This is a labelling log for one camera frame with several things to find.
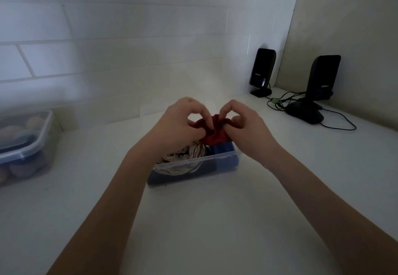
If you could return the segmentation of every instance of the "red scrunchie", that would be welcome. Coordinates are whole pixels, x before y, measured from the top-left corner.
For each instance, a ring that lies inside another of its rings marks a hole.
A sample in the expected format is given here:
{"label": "red scrunchie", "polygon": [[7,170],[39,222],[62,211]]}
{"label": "red scrunchie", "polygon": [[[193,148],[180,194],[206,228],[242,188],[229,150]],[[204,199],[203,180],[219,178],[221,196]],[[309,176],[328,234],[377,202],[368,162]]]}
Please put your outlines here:
{"label": "red scrunchie", "polygon": [[219,114],[216,114],[212,117],[214,131],[212,131],[210,128],[207,127],[206,122],[203,118],[196,121],[196,123],[193,127],[195,127],[196,129],[202,127],[206,130],[206,137],[199,140],[202,142],[202,144],[214,146],[214,145],[220,144],[222,142],[231,142],[232,141],[231,138],[228,137],[228,135],[226,134],[226,132],[222,128],[222,126],[226,123],[233,127],[236,127],[236,125],[232,122],[231,119],[228,119],[228,118],[219,120],[219,116],[220,116]]}

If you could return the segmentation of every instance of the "hand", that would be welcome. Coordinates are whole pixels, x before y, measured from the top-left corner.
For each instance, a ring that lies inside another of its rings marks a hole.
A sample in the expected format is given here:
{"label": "hand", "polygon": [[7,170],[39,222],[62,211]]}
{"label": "hand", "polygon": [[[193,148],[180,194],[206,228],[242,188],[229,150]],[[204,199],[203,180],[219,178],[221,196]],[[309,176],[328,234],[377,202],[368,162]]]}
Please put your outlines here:
{"label": "hand", "polygon": [[151,152],[156,159],[176,152],[192,141],[206,136],[204,128],[191,127],[195,122],[188,119],[190,114],[201,114],[207,127],[214,129],[212,117],[207,108],[195,99],[185,97],[169,106],[157,124],[137,143],[142,150]]}
{"label": "hand", "polygon": [[264,167],[268,167],[271,154],[281,146],[256,111],[241,102],[231,100],[220,110],[220,119],[224,119],[231,111],[239,114],[231,120],[240,128],[225,124],[224,130],[227,135],[243,153],[260,162]]}

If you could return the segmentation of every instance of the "person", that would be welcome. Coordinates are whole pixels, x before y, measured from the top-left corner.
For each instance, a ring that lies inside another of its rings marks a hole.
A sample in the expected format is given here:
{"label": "person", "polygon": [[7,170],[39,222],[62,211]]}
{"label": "person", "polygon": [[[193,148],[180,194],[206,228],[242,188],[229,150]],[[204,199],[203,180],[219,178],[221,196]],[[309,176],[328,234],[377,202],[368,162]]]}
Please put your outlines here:
{"label": "person", "polygon": [[[325,242],[343,270],[354,274],[398,274],[398,243],[332,192],[301,162],[278,144],[264,121],[232,100],[237,127],[224,130],[246,155],[271,171]],[[191,127],[199,113],[213,129],[204,105],[182,98],[167,108],[159,122],[126,154],[109,186],[54,262],[48,275],[117,274],[142,193],[160,157],[205,136]]]}

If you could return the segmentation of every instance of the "forearm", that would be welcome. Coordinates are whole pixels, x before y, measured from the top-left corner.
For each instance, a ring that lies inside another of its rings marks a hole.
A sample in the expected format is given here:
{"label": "forearm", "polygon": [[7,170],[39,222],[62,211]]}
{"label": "forearm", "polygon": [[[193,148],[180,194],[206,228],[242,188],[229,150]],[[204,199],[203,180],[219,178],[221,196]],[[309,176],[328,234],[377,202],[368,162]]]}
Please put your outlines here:
{"label": "forearm", "polygon": [[301,162],[278,148],[263,163],[348,272],[397,273],[398,243],[332,192]]}
{"label": "forearm", "polygon": [[117,274],[148,175],[156,162],[134,146],[48,274]]}

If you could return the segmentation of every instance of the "speaker stand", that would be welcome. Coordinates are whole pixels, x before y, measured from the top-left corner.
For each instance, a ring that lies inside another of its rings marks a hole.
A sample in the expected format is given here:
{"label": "speaker stand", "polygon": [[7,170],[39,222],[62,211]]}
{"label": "speaker stand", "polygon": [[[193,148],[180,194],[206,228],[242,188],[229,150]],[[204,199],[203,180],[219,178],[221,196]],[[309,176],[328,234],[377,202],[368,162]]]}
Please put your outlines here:
{"label": "speaker stand", "polygon": [[261,89],[258,89],[258,90],[251,91],[250,94],[252,94],[252,95],[254,95],[254,96],[258,97],[258,98],[262,98],[262,97],[266,97],[266,96],[271,95],[272,94],[272,90],[269,89],[269,88],[261,88]]}
{"label": "speaker stand", "polygon": [[304,98],[299,98],[297,99],[297,101],[302,102],[305,106],[311,107],[315,110],[322,110],[323,107],[321,107],[319,104],[313,102],[312,100],[306,99],[306,97]]}

